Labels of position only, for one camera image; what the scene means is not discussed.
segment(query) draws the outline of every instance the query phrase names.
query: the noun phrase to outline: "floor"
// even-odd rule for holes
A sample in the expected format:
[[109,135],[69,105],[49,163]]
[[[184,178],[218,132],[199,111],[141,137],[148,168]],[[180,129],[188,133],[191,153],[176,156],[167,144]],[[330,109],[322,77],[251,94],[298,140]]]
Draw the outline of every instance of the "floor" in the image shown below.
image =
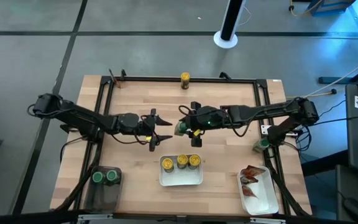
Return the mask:
[[[107,75],[108,68],[128,75],[281,79],[287,96],[321,87],[320,76],[341,77],[358,66],[358,0],[344,14],[293,17],[287,0],[248,0],[252,13],[240,26],[239,43],[217,47],[224,0],[0,0],[0,215],[12,201],[39,128],[26,114],[37,95],[60,93],[76,101],[83,75]],[[306,3],[296,3],[302,12]],[[108,31],[98,35],[92,31]],[[344,99],[313,98],[323,112]],[[321,120],[345,117],[344,105]],[[59,168],[59,150],[67,135],[51,121],[25,201],[24,213],[48,210]],[[346,123],[311,129],[313,142],[305,159],[346,149]],[[320,175],[333,185],[332,172]],[[314,214],[335,218],[335,193],[315,177],[306,184]]]

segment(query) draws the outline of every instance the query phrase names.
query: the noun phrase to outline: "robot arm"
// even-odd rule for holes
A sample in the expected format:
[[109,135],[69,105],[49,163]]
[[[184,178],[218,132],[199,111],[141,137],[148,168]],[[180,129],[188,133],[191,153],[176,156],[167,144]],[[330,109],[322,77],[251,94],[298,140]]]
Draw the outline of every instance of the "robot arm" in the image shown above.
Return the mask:
[[147,136],[150,138],[149,150],[152,152],[161,141],[172,138],[155,133],[156,125],[172,125],[156,115],[156,109],[152,109],[149,115],[140,116],[140,121],[139,116],[134,113],[104,116],[49,93],[40,95],[37,102],[29,109],[31,107],[32,113],[28,111],[30,115],[41,119],[56,118],[65,123],[61,125],[63,130],[69,132],[71,129],[77,129],[90,141],[99,140],[100,130],[112,136],[118,133],[133,135],[141,144],[146,142],[138,140],[137,137]]
[[191,109],[180,106],[181,113],[186,115],[179,120],[175,127],[175,134],[189,135],[191,146],[201,147],[201,136],[207,130],[231,128],[239,136],[236,129],[249,125],[251,121],[288,116],[277,126],[268,128],[267,140],[271,145],[281,145],[287,132],[294,130],[299,125],[311,125],[319,119],[314,103],[305,98],[295,98],[283,103],[275,103],[266,106],[249,107],[246,105],[220,106],[219,109],[212,106],[201,106],[200,103],[191,102]]

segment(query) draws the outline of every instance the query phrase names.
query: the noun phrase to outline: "metal clamp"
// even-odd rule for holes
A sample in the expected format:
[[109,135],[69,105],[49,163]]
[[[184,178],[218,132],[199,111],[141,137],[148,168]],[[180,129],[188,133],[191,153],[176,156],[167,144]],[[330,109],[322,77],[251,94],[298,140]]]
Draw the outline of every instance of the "metal clamp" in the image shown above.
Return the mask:
[[178,223],[186,223],[187,222],[187,215],[177,215],[177,222]]
[[[269,133],[267,132],[268,128],[271,127],[271,125],[261,125],[260,126],[260,129],[262,130],[262,134],[264,136],[268,135]],[[288,132],[285,134],[286,136],[294,136],[294,137],[297,137],[298,134],[297,133],[294,133],[292,131]]]
[[250,218],[251,223],[261,224],[285,224],[285,220],[277,220],[272,218]]
[[78,221],[112,219],[112,214],[87,214],[79,215]]

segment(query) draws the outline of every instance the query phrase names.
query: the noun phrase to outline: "green bottle cap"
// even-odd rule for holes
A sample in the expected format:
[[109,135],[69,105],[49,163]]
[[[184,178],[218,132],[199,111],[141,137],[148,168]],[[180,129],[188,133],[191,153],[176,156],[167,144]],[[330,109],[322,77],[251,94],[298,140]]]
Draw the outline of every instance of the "green bottle cap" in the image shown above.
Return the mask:
[[104,179],[104,175],[102,174],[102,172],[97,171],[92,175],[93,182],[97,184],[103,182],[103,179]]
[[263,138],[260,140],[260,145],[263,146],[263,147],[268,147],[269,146],[269,140]]
[[179,124],[179,130],[180,130],[181,133],[185,133],[187,131],[187,126],[186,126],[185,122],[181,122]]
[[107,179],[108,181],[114,181],[117,179],[117,172],[115,170],[109,170],[107,172]]

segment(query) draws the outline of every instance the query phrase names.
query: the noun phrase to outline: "wooden table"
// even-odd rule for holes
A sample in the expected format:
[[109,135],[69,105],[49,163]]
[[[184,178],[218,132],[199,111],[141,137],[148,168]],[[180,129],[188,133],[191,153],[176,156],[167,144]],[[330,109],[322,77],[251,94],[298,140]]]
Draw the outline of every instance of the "wooden table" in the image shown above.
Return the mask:
[[[84,77],[78,105],[94,109],[100,79],[100,75]],[[267,80],[267,84],[271,103],[285,101],[281,80]],[[173,124],[183,117],[178,111],[178,106],[190,106],[191,101],[215,107],[255,106],[254,91],[250,84],[190,83],[188,90],[182,90],[180,84],[175,82],[131,81],[122,82],[121,87],[114,88],[110,114],[149,114],[151,108],[156,108],[161,118]],[[279,124],[284,119],[275,118],[274,121]],[[174,136],[161,142],[155,152],[149,152],[148,146],[140,144],[120,144],[111,136],[105,135],[100,165],[119,167],[124,174],[121,199],[116,213],[247,216],[241,206],[236,175],[248,165],[264,165],[263,156],[251,150],[253,143],[260,139],[258,125],[258,122],[252,122],[243,138],[237,137],[230,129],[207,131],[203,136],[202,148],[191,147],[190,139],[186,136]],[[156,132],[173,135],[173,126],[157,126]],[[133,136],[116,136],[122,141],[134,140]],[[68,141],[78,137],[79,134],[70,133]],[[293,138],[287,138],[286,141],[295,143]],[[86,142],[83,141],[65,148],[51,208],[59,206],[77,184],[85,147]],[[200,155],[203,163],[202,184],[176,187],[160,185],[159,159],[163,155],[175,154]],[[287,188],[302,208],[311,213],[298,153],[284,145],[280,146],[280,155]],[[283,213],[282,199],[277,186],[276,193],[280,213]]]

